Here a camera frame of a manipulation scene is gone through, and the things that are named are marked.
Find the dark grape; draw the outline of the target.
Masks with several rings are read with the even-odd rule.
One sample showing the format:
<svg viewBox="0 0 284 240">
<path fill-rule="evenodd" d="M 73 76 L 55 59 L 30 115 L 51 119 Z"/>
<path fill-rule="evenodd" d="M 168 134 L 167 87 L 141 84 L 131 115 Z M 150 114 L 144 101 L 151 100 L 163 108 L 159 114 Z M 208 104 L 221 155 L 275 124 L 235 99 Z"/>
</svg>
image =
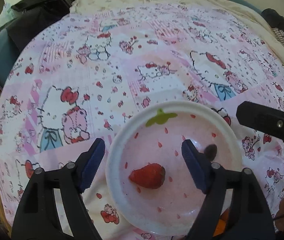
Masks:
<svg viewBox="0 0 284 240">
<path fill-rule="evenodd" d="M 209 161 L 214 161 L 217 155 L 217 146 L 215 144 L 210 144 L 204 149 L 204 155 Z"/>
</svg>

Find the large red strawberry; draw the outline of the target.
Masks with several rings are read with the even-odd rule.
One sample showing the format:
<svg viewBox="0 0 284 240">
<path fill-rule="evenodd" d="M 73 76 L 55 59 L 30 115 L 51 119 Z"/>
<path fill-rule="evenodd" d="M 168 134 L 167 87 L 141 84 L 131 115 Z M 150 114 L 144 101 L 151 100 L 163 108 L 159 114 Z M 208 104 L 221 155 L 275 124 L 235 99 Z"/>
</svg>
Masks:
<svg viewBox="0 0 284 240">
<path fill-rule="evenodd" d="M 165 181 L 166 170 L 158 163 L 148 164 L 140 169 L 133 170 L 129 180 L 146 189 L 158 189 Z"/>
</svg>

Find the orange tangerine bottom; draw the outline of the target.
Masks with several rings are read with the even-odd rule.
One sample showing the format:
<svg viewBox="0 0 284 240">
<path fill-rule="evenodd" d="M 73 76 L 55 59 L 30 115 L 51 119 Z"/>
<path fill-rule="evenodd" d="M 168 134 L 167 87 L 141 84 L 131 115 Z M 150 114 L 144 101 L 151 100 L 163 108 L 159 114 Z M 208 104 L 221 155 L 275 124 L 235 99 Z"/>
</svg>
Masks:
<svg viewBox="0 0 284 240">
<path fill-rule="evenodd" d="M 221 214 L 219 220 L 218 220 L 218 223 L 217 223 L 217 226 L 216 226 L 216 229 L 214 231 L 214 234 L 213 236 L 218 236 L 222 233 L 224 233 L 224 230 L 226 228 L 226 223 L 227 223 L 227 220 L 229 218 L 229 211 L 230 209 L 227 208 L 224 213 Z"/>
</svg>

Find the black garment right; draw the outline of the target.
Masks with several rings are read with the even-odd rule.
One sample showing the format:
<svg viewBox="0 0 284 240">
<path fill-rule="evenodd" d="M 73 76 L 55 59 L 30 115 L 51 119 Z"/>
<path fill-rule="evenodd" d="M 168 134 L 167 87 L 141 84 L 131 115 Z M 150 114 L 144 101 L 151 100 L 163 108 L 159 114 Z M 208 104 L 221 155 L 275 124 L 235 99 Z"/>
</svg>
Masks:
<svg viewBox="0 0 284 240">
<path fill-rule="evenodd" d="M 264 9 L 261 12 L 261 16 L 272 29 L 277 28 L 284 31 L 284 17 L 281 16 L 276 10 L 270 8 Z"/>
</svg>

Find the strawberry pattern plate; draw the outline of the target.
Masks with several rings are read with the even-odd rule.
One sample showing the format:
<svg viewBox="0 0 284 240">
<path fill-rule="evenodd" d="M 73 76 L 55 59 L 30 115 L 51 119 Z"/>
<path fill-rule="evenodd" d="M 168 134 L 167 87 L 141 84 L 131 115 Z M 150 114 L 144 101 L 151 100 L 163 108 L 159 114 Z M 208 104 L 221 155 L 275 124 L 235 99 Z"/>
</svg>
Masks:
<svg viewBox="0 0 284 240">
<path fill-rule="evenodd" d="M 204 194 L 196 188 L 182 156 L 182 143 L 199 152 L 217 146 L 215 162 L 227 170 L 242 169 L 241 150 L 229 124 L 207 106 L 171 101 L 150 106 L 132 117 L 115 136 L 106 164 L 106 183 L 117 209 L 130 224 L 150 233 L 188 233 Z M 158 163 L 165 180 L 158 189 L 145 189 L 129 180 L 132 171 Z"/>
</svg>

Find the Hello Kitty bedsheet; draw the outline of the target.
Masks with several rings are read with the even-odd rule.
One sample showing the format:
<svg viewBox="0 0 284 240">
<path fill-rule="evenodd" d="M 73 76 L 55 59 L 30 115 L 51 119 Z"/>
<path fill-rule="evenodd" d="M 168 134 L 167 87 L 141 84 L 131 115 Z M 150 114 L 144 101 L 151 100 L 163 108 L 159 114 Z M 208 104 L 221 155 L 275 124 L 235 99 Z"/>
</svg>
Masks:
<svg viewBox="0 0 284 240">
<path fill-rule="evenodd" d="M 215 6 L 153 4 L 69 14 L 26 46 L 0 98 L 0 195 L 15 213 L 36 168 L 61 168 L 95 138 L 110 146 L 139 111 L 186 100 L 233 129 L 270 212 L 284 198 L 284 143 L 242 127 L 237 106 L 284 111 L 284 46 Z"/>
</svg>

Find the black clothes pile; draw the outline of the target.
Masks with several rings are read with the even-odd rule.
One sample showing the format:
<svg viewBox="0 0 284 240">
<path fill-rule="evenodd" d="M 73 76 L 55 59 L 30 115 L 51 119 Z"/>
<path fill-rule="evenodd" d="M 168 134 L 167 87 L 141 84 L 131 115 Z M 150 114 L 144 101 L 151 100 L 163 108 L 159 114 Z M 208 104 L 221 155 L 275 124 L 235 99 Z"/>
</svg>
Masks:
<svg viewBox="0 0 284 240">
<path fill-rule="evenodd" d="M 75 0 L 21 0 L 11 9 L 16 17 L 4 25 L 18 51 L 44 29 L 69 14 Z"/>
</svg>

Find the blue bed frame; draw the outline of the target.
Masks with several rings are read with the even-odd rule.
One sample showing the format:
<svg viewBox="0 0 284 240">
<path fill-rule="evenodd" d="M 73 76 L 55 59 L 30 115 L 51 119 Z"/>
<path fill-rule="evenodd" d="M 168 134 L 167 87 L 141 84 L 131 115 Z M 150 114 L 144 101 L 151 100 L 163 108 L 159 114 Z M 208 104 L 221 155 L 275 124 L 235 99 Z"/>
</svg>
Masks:
<svg viewBox="0 0 284 240">
<path fill-rule="evenodd" d="M 7 30 L 0 31 L 0 89 L 3 88 L 19 55 L 20 51 Z"/>
</svg>

